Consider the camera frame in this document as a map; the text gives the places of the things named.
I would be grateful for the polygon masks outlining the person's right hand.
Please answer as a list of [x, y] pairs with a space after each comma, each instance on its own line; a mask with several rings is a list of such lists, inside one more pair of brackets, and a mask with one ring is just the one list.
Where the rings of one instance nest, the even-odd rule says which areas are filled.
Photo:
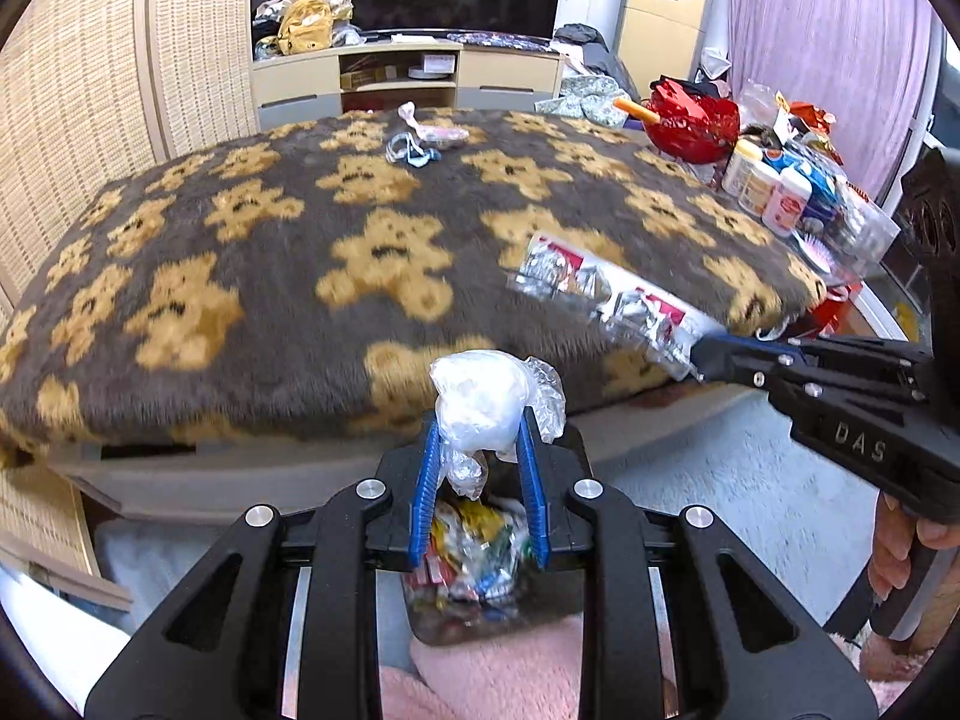
[[887, 600], [893, 590], [907, 586], [915, 541], [931, 550], [955, 550], [959, 536], [957, 525], [908, 515], [895, 497], [880, 493], [875, 507], [871, 559], [867, 562], [867, 577], [878, 600]]

